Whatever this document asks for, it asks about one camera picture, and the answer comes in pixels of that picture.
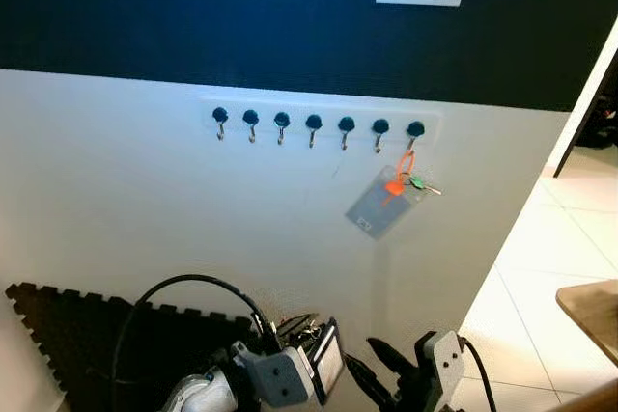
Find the wire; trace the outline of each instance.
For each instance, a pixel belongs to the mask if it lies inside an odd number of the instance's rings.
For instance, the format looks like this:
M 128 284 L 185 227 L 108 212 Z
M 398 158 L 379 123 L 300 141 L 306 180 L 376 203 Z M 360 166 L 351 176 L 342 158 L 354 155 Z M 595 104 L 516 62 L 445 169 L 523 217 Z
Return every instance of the wire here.
M 474 357 L 474 361 L 476 362 L 476 365 L 479 368 L 479 372 L 481 373 L 481 379 L 483 380 L 483 386 L 485 387 L 485 394 L 487 395 L 487 401 L 490 403 L 490 411 L 496 412 L 495 401 L 493 400 L 492 386 L 490 385 L 490 380 L 487 377 L 487 372 L 485 371 L 485 366 L 483 365 L 481 356 L 479 356 L 478 351 L 474 348 L 474 346 L 468 339 L 464 337 L 459 337 L 459 339 L 460 339 L 460 342 L 462 342 L 463 344 L 467 346 L 467 348 L 470 350 L 470 353 L 472 353 L 472 357 Z
M 231 293 L 235 294 L 238 298 L 246 303 L 251 311 L 253 311 L 255 318 L 258 319 L 258 323 L 262 325 L 259 327 L 263 330 L 263 339 L 267 342 L 267 350 L 280 350 L 281 345 L 277 339 L 274 330 L 268 323 L 268 320 L 262 310 L 258 307 L 258 305 L 246 294 L 240 291 L 238 288 L 234 287 L 223 280 L 219 280 L 216 277 L 211 277 L 210 275 L 201 275 L 201 274 L 184 274 L 178 275 L 176 277 L 169 278 L 156 284 L 154 287 L 146 291 L 133 305 L 133 307 L 128 312 L 126 316 L 125 322 L 123 323 L 120 332 L 118 333 L 118 338 L 116 339 L 116 345 L 114 346 L 114 354 L 112 357 L 112 366 L 109 374 L 109 385 L 110 385 L 110 400 L 111 400 L 111 410 L 118 410 L 116 407 L 116 402 L 118 398 L 117 394 L 117 384 L 118 384 L 118 361 L 120 359 L 120 353 L 123 347 L 123 342 L 125 341 L 126 331 L 133 319 L 137 311 L 144 306 L 148 300 L 158 291 L 170 287 L 171 285 L 177 284 L 179 282 L 206 282 L 208 284 L 217 285 L 218 287 L 222 287 Z

